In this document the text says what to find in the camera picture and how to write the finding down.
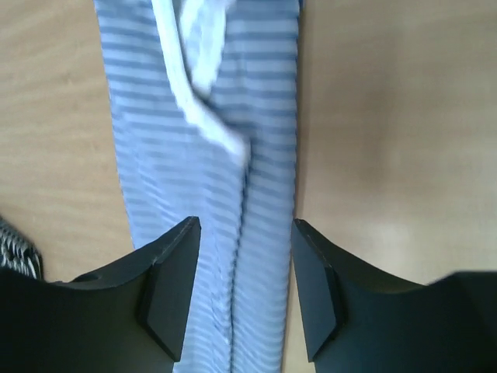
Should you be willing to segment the blue white striped tank top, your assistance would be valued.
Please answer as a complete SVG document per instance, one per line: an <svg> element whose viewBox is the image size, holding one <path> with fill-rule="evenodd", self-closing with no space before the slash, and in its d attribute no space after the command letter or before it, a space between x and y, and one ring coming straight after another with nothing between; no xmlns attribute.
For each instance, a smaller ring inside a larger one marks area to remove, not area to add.
<svg viewBox="0 0 497 373"><path fill-rule="evenodd" d="M177 372L282 366L298 1L97 1L132 243L188 216L200 252Z"/></svg>

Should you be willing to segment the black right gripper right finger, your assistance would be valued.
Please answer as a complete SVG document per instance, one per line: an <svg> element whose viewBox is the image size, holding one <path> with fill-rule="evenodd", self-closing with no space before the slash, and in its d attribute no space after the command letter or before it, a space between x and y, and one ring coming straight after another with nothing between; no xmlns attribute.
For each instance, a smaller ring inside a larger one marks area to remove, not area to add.
<svg viewBox="0 0 497 373"><path fill-rule="evenodd" d="M292 255L308 360L318 372L494 372L496 274L422 285L338 247L305 220Z"/></svg>

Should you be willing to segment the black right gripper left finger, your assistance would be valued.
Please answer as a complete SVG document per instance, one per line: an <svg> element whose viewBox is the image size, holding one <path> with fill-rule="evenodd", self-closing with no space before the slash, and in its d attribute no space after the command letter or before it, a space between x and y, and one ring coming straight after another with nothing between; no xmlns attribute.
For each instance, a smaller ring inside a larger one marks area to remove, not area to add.
<svg viewBox="0 0 497 373"><path fill-rule="evenodd" d="M170 372L181 358L200 248L188 217L69 282L1 267L3 372Z"/></svg>

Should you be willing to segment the black white striped tank top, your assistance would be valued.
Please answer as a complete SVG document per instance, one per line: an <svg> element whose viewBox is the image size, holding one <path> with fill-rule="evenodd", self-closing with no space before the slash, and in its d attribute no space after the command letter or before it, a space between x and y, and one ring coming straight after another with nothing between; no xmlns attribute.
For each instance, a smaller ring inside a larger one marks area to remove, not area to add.
<svg viewBox="0 0 497 373"><path fill-rule="evenodd" d="M43 258L35 245L4 218L0 222L1 267L43 280Z"/></svg>

